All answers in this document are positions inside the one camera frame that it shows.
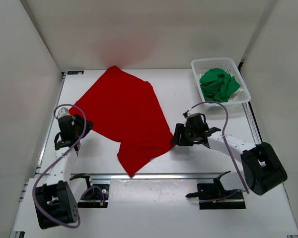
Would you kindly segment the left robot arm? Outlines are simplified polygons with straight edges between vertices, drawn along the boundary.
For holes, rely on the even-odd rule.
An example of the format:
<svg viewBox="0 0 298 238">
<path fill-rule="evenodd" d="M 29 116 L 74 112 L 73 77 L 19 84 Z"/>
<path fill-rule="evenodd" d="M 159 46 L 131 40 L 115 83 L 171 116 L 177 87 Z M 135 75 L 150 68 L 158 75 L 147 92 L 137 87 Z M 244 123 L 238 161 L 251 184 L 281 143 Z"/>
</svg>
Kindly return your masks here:
<svg viewBox="0 0 298 238">
<path fill-rule="evenodd" d="M 57 120 L 60 132 L 54 139 L 54 160 L 61 159 L 40 176 L 42 184 L 32 190 L 39 227 L 43 230 L 63 224 L 76 228 L 75 223 L 80 223 L 77 202 L 94 193 L 88 177 L 71 176 L 80 149 L 77 140 L 90 132 L 93 123 L 78 114 L 64 114 Z"/>
</svg>

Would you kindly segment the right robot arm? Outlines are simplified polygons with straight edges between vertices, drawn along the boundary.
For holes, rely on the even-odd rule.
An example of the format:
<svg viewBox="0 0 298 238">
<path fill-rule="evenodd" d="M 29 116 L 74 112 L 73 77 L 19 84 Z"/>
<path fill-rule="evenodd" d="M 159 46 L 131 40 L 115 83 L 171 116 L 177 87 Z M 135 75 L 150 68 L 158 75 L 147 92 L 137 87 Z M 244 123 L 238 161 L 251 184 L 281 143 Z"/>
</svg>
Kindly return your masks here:
<svg viewBox="0 0 298 238">
<path fill-rule="evenodd" d="M 223 129 L 209 127 L 204 114 L 195 113 L 188 116 L 184 124 L 176 124 L 171 144 L 203 145 L 230 156 L 242 164 L 244 181 L 257 195 L 265 194 L 288 179 L 285 168 L 269 143 L 249 143 L 223 132 Z"/>
</svg>

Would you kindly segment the red t shirt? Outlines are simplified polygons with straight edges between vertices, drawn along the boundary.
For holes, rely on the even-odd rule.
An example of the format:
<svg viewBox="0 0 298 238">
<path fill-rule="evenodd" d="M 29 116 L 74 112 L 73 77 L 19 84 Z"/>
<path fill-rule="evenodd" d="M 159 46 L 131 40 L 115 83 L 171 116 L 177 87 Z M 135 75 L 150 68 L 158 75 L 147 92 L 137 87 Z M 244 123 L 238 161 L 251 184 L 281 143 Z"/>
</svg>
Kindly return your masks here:
<svg viewBox="0 0 298 238">
<path fill-rule="evenodd" d="M 93 130 L 120 143 L 118 160 L 130 177 L 173 148 L 173 135 L 152 85 L 116 66 L 108 68 L 70 108 Z"/>
</svg>

